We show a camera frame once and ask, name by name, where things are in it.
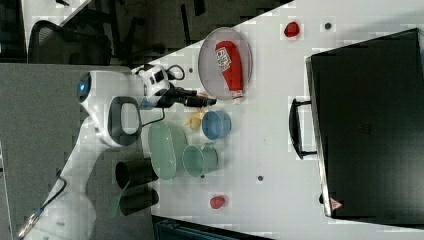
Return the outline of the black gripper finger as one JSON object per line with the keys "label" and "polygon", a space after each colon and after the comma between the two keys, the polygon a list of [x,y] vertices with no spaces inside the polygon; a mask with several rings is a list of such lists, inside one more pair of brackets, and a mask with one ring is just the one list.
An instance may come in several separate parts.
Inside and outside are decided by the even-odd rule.
{"label": "black gripper finger", "polygon": [[186,98],[184,105],[188,107],[202,108],[202,107],[213,106],[216,103],[217,103],[216,99],[210,99],[210,98],[204,98],[204,97],[198,97],[198,96],[189,96]]}
{"label": "black gripper finger", "polygon": [[197,96],[197,97],[204,97],[208,98],[208,94],[204,92],[198,92],[197,90],[190,90],[190,89],[184,89],[181,88],[179,90],[184,96]]}

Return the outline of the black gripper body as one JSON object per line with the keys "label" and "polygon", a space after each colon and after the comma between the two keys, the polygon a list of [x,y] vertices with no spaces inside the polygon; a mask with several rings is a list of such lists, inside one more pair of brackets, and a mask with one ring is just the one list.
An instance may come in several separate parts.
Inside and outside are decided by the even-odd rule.
{"label": "black gripper body", "polygon": [[186,98],[189,96],[184,96],[179,91],[180,89],[181,87],[175,87],[173,84],[171,84],[170,88],[161,96],[156,106],[158,108],[170,108],[175,103],[180,103],[184,105]]}

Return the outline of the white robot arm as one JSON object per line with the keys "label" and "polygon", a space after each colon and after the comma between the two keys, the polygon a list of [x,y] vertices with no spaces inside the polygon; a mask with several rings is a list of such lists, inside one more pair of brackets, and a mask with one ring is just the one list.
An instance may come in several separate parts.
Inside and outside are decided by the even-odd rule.
{"label": "white robot arm", "polygon": [[99,156],[108,149],[129,146],[141,137],[144,124],[136,117],[135,130],[123,126],[125,105],[136,112],[213,106],[216,100],[195,90],[176,87],[171,68],[144,64],[131,72],[93,70],[77,85],[79,104],[88,116],[80,126],[76,144],[47,199],[19,229],[13,240],[89,240],[96,211],[86,186]]}

